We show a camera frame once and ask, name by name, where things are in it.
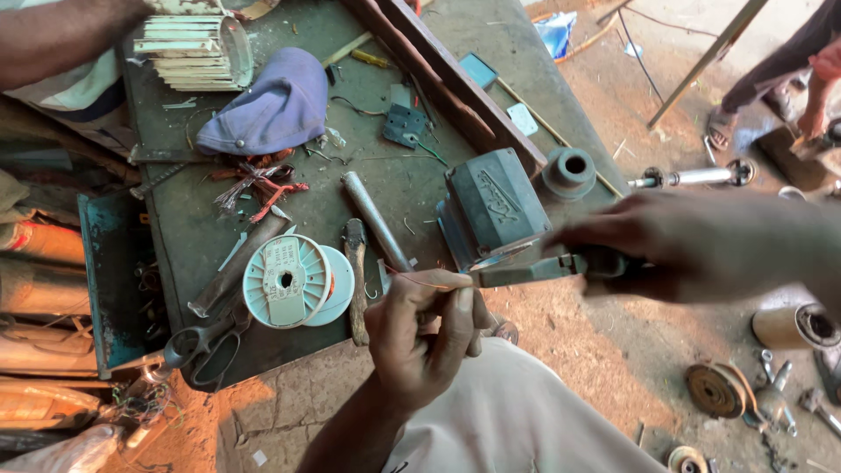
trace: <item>blue plastic bag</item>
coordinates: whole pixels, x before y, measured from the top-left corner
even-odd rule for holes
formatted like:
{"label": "blue plastic bag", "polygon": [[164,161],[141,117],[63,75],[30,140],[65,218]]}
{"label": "blue plastic bag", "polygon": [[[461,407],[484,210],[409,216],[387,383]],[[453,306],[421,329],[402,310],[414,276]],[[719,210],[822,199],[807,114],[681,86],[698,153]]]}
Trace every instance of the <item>blue plastic bag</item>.
{"label": "blue plastic bag", "polygon": [[543,44],[546,45],[546,49],[549,50],[553,59],[560,59],[567,55],[569,33],[572,31],[577,18],[578,14],[576,12],[559,12],[534,24],[540,39],[543,40]]}

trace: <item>purple cap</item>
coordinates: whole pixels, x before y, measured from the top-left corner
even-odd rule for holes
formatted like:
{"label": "purple cap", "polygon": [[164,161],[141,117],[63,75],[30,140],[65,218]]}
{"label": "purple cap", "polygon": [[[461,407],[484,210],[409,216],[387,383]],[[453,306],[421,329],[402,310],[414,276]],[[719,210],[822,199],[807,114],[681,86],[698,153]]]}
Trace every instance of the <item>purple cap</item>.
{"label": "purple cap", "polygon": [[269,154],[324,135],[327,76],[313,55],[283,48],[243,92],[198,132],[204,154]]}

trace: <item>workbench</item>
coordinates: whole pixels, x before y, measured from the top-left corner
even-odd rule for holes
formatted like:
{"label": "workbench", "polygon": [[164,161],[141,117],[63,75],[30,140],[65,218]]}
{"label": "workbench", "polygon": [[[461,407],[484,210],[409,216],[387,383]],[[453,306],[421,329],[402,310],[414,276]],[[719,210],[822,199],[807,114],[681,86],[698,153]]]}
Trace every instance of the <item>workbench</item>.
{"label": "workbench", "polygon": [[[227,8],[241,8],[247,3],[223,2]],[[435,36],[456,57],[473,51],[494,67],[537,112],[572,146],[587,151],[596,168],[624,193],[627,186],[600,142],[578,100],[543,46],[536,30],[517,0],[436,0],[422,16]],[[244,23],[251,41],[256,67],[255,77],[267,58],[277,49],[296,46],[322,60],[356,39],[365,29],[343,4],[325,0],[283,0],[266,16]],[[132,57],[131,41],[141,29],[126,40],[123,53]],[[375,56],[388,56],[377,42],[362,49]],[[341,95],[365,110],[388,110],[389,87],[400,83],[397,69],[381,69],[352,58],[339,62],[344,80],[330,87],[329,95]],[[138,157],[144,180],[163,172],[172,162],[189,160],[195,164],[169,179],[147,195],[158,265],[160,266],[172,331],[191,325],[208,325],[187,308],[202,288],[217,274],[242,231],[251,231],[247,217],[257,212],[255,199],[241,199],[237,205],[242,215],[222,216],[213,200],[235,183],[234,179],[213,182],[205,176],[220,165],[212,157],[190,151],[185,137],[188,120],[193,136],[211,118],[211,110],[221,109],[236,93],[180,93],[157,77],[150,61],[143,66],[124,66],[127,94],[140,148]],[[489,96],[505,109],[516,102],[498,85]],[[163,104],[179,104],[198,97],[193,109],[164,110]],[[436,150],[451,167],[477,153],[462,135],[439,113],[436,139],[429,132],[421,137],[426,146]],[[342,165],[297,149],[286,162],[293,164],[298,182],[310,189],[289,196],[278,205],[298,226],[297,233],[321,245],[342,249],[341,232],[348,219],[360,216],[343,190],[340,177],[356,171],[363,179],[391,231],[408,258],[417,258],[416,269],[454,268],[452,258],[436,220],[435,205],[446,195],[443,174],[446,168],[426,157],[391,157],[422,154],[380,135],[384,118],[353,112],[346,104],[330,101],[326,126],[341,133],[347,141],[339,150],[328,144],[325,153],[352,160]],[[530,137],[547,155],[558,143],[541,128]],[[583,200],[569,205],[547,205],[550,220],[559,228],[568,218],[584,215],[613,202],[613,195],[597,183]],[[377,258],[382,258],[375,242],[365,257],[368,292],[381,296]],[[524,254],[520,258],[529,258]],[[297,327],[275,330],[254,321],[243,334],[224,385],[258,375],[289,363],[350,337],[347,314],[323,327]]]}

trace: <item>white plastic spool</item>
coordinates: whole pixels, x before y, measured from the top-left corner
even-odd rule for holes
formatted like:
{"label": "white plastic spool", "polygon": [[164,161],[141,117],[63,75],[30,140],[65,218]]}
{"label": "white plastic spool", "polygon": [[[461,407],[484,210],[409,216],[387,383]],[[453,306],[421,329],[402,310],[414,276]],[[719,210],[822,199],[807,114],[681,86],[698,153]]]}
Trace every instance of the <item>white plastic spool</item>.
{"label": "white plastic spool", "polygon": [[350,305],[353,286],[345,255],[297,234],[276,236],[260,246],[242,280],[248,310],[271,328],[333,322]]}
{"label": "white plastic spool", "polygon": [[318,313],[330,293],[324,250],[303,235],[276,236],[251,256],[242,279],[246,305],[272,328],[297,327]]}

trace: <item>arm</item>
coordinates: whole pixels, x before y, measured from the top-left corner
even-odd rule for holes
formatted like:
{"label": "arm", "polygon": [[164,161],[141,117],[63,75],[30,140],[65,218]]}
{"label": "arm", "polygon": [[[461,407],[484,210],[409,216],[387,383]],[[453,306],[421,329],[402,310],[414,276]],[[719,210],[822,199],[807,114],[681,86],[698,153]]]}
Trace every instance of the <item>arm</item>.
{"label": "arm", "polygon": [[[472,285],[442,269],[394,278],[365,311],[374,372],[315,437],[299,473],[383,469],[400,428],[447,390],[465,356],[481,351],[479,329],[491,318]],[[440,331],[421,335],[435,314]]]}
{"label": "arm", "polygon": [[63,0],[0,12],[0,91],[95,60],[150,14],[143,0]]}
{"label": "arm", "polygon": [[588,293],[724,302],[802,282],[841,322],[841,206],[749,191],[648,191],[555,234],[549,245],[613,247],[652,264],[589,281]]}
{"label": "arm", "polygon": [[797,121],[807,140],[822,135],[827,128],[827,99],[841,77],[841,38],[809,57],[809,64],[814,69],[809,79],[809,102]]}

